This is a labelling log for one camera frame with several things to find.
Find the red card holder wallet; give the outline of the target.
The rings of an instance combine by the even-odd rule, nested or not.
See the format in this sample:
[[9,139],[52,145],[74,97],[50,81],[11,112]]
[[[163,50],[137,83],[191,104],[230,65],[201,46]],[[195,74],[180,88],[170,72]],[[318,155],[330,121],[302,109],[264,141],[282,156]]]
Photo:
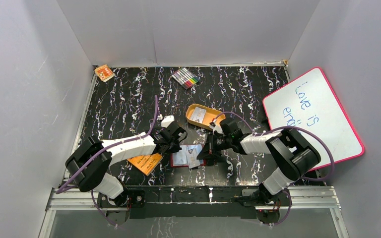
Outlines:
[[[180,150],[171,155],[171,167],[188,167],[186,158],[186,146],[187,145],[181,145]],[[206,160],[203,159],[203,161],[204,163],[200,166],[206,165]]]

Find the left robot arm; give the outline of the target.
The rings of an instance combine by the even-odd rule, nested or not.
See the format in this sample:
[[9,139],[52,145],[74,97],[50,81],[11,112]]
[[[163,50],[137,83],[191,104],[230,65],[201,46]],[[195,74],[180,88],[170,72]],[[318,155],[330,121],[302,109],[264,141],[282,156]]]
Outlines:
[[127,189],[108,173],[108,168],[137,156],[176,153],[187,135],[187,131],[173,121],[167,127],[152,126],[127,138],[100,140],[90,136],[65,162],[71,175],[69,182],[74,182],[81,192],[93,190],[107,196],[114,205],[123,206],[128,201]]

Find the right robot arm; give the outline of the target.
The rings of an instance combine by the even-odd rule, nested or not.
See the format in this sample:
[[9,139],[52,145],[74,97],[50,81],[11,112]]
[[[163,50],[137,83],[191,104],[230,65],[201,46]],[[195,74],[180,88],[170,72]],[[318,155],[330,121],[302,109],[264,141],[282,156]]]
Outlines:
[[277,169],[258,186],[257,191],[248,196],[265,205],[273,205],[279,199],[281,191],[321,161],[319,152],[292,127],[278,128],[264,134],[250,134],[243,133],[234,119],[226,118],[220,121],[219,128],[208,134],[197,158],[215,162],[221,157],[222,151],[227,149],[242,155],[270,154]]

